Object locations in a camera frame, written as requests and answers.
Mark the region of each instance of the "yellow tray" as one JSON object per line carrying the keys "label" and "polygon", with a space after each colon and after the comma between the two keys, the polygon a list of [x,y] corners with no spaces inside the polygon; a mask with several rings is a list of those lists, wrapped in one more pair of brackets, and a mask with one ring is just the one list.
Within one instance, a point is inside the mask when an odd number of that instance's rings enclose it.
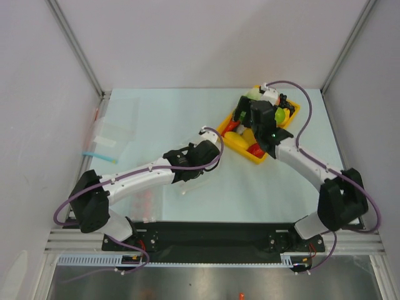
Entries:
{"label": "yellow tray", "polygon": [[[286,123],[283,126],[279,126],[282,127],[284,129],[286,129],[290,123],[292,123],[294,117],[296,117],[296,115],[298,114],[299,110],[300,110],[300,105],[298,105],[295,102],[292,102],[290,100],[287,100],[290,104],[292,104],[294,106],[294,113],[293,115],[286,121]],[[226,128],[226,126],[229,124],[230,120],[232,119],[232,115],[233,112],[226,117],[226,119],[218,126],[217,131],[222,134],[224,129]],[[265,153],[262,158],[258,158],[257,156],[252,155],[250,152],[247,152],[246,150],[244,150],[243,148],[238,147],[236,144],[234,144],[233,142],[227,140],[226,138],[222,138],[222,140],[224,141],[224,144],[227,145],[229,148],[231,148],[232,150],[236,151],[237,153],[239,153],[241,156],[244,156],[247,159],[250,159],[253,163],[255,164],[261,164],[263,161],[265,161],[265,159],[267,158],[268,154]]]}

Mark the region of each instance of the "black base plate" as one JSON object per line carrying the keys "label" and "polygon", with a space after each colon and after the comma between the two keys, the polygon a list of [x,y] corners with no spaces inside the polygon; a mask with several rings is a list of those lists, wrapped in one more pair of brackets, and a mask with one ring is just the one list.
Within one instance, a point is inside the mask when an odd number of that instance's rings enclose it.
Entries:
{"label": "black base plate", "polygon": [[[325,251],[321,236],[294,245],[293,235],[288,233],[293,224],[289,223],[138,222],[134,225],[154,263],[280,263],[281,253],[308,253],[310,243],[317,252]],[[110,242],[103,242],[102,249],[129,251]]]}

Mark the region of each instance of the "light blue surface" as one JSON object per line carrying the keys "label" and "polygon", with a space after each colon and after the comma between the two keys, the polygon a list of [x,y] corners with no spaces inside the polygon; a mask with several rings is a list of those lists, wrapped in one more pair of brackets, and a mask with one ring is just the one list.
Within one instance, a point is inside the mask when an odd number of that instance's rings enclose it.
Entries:
{"label": "light blue surface", "polygon": [[[119,118],[121,99],[139,101],[136,137],[121,155],[119,164],[93,158],[91,168],[98,174],[124,171],[153,161],[177,149],[203,125],[217,128],[247,89],[115,89],[111,94],[107,121]],[[301,138],[304,148],[321,159],[342,167],[333,132],[319,90],[307,90],[313,115]],[[296,135],[308,115],[303,94],[296,89],[279,89],[301,105],[288,130]],[[182,195],[174,185],[155,194],[154,207],[162,207],[158,219],[168,221],[294,222],[316,210],[318,192],[289,166],[267,158],[255,165],[226,148],[220,168],[206,185]],[[113,207],[129,215],[132,205],[122,201]]]}

